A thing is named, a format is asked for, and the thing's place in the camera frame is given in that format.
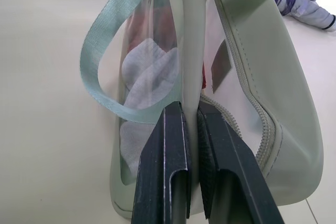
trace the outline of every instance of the brown tag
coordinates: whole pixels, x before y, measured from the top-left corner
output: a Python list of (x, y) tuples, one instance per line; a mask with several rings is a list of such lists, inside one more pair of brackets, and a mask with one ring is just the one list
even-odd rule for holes
[(212, 63), (211, 66), (213, 93), (216, 92), (221, 82), (229, 73), (230, 69), (231, 69), (230, 57), (227, 51), (225, 40), (223, 40), (222, 44), (220, 45), (216, 53), (214, 62)]

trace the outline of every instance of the mint green strap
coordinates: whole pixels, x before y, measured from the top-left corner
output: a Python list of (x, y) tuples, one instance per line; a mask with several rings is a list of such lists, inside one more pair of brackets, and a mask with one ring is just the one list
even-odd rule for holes
[(88, 92), (103, 106), (119, 117), (140, 123), (156, 123), (162, 109), (180, 100), (181, 82), (178, 78), (171, 92), (153, 106), (134, 110), (109, 98), (98, 81), (99, 62), (116, 32), (142, 0), (109, 0), (92, 24), (80, 55), (80, 73)]

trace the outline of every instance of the white floor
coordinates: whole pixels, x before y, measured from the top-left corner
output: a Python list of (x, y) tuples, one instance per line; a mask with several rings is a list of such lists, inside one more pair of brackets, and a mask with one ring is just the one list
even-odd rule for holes
[[(0, 223), (128, 223), (109, 192), (114, 117), (85, 91), (79, 54), (107, 0), (0, 0)], [(319, 4), (336, 14), (335, 0)], [(321, 184), (308, 198), (319, 224), (336, 223), (336, 33), (285, 19), (318, 111)], [(100, 79), (116, 87), (122, 33)], [(280, 207), (287, 224), (314, 224), (305, 201)], [(202, 215), (189, 223), (206, 223)]]

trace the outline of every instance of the zipper teeth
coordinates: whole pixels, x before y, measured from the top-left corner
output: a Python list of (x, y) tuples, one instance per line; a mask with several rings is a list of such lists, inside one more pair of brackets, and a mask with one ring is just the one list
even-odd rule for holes
[(226, 108), (224, 108), (218, 102), (212, 100), (210, 97), (207, 97), (204, 94), (201, 94), (201, 100), (215, 106), (216, 109), (218, 109), (219, 112), (222, 114), (224, 120), (231, 126), (231, 128), (233, 128), (233, 130), (239, 135), (240, 138), (242, 137), (242, 134), (240, 132), (239, 126), (238, 126), (235, 118), (232, 116), (232, 114)]
[(258, 103), (258, 101), (254, 98), (252, 95), (249, 85), (248, 85), (248, 80), (245, 75), (245, 70), (244, 66), (242, 63), (242, 59), (240, 58), (239, 51), (238, 51), (238, 46), (235, 43), (235, 39), (231, 30), (231, 27), (229, 23), (227, 22), (227, 15), (225, 13), (224, 7), (222, 5), (222, 1), (216, 1), (216, 5), (220, 4), (221, 8), (218, 9), (219, 16), (221, 18), (222, 24), (224, 26), (224, 30), (228, 31), (226, 34), (226, 39), (229, 44), (229, 49), (231, 50), (234, 64), (237, 70), (237, 75), (238, 75), (238, 80), (240, 82), (240, 85), (242, 87), (242, 90), (247, 97), (247, 99), (250, 101), (252, 106), (255, 108), (257, 111), (261, 122), (262, 122), (262, 138), (261, 138), (261, 144), (259, 146), (258, 152), (256, 154), (256, 160), (257, 163), (259, 164), (259, 167), (261, 170), (265, 168), (265, 165), (268, 161), (268, 158), (270, 156), (272, 147), (275, 142), (275, 125), (273, 120), (270, 118), (270, 116), (267, 114), (267, 112), (262, 108), (262, 106)]

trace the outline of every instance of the bag seam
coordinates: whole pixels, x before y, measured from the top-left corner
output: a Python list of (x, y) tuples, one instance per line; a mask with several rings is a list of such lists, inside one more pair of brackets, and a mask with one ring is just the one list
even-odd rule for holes
[[(231, 17), (232, 23), (233, 23), (234, 28), (235, 28), (235, 30), (236, 30), (236, 32), (237, 32), (237, 37), (238, 37), (239, 42), (240, 42), (240, 45), (241, 45), (241, 47), (242, 47), (242, 49), (243, 49), (244, 56), (245, 56), (245, 60), (246, 60), (246, 62), (247, 62), (247, 66), (248, 66), (248, 69), (249, 69), (249, 72), (250, 72), (250, 75), (251, 75), (251, 78), (252, 78), (252, 81), (253, 81), (253, 85), (254, 85), (254, 87), (255, 87), (255, 89), (256, 89), (257, 97), (259, 98), (259, 100), (262, 100), (261, 97), (259, 96), (258, 89), (257, 89), (257, 86), (256, 86), (256, 84), (255, 84), (255, 80), (254, 80), (254, 78), (253, 78), (253, 74), (252, 74), (252, 71), (251, 71), (251, 67), (250, 67), (250, 64), (249, 64), (248, 59), (247, 59), (247, 56), (246, 56), (245, 48), (244, 48), (243, 43), (242, 43), (242, 40), (241, 40), (241, 38), (240, 38), (239, 31), (238, 31), (238, 29), (237, 29), (237, 27), (236, 27), (236, 23), (234, 22), (234, 19), (233, 19), (232, 14), (231, 14), (229, 11), (228, 11), (228, 13), (229, 13), (229, 15), (230, 15), (230, 17)], [(280, 142), (279, 150), (278, 150), (278, 153), (277, 153), (277, 155), (276, 155), (276, 157), (275, 157), (275, 159), (274, 159), (274, 161), (273, 161), (273, 163), (272, 163), (272, 166), (271, 166), (271, 168), (269, 169), (269, 171), (268, 171), (268, 173), (267, 173), (267, 175), (266, 175), (265, 178), (267, 178), (267, 176), (268, 176), (269, 173), (271, 172), (271, 170), (272, 170), (272, 168), (273, 168), (273, 166), (274, 166), (274, 164), (275, 164), (275, 162), (276, 162), (276, 160), (277, 160), (277, 158), (278, 158), (278, 155), (279, 155), (279, 153), (280, 153), (281, 147), (282, 147), (282, 141), (283, 141), (284, 133), (283, 133), (283, 130), (282, 130), (282, 125), (281, 125), (281, 124), (279, 124), (279, 125), (280, 125), (280, 128), (281, 128), (281, 142)]]

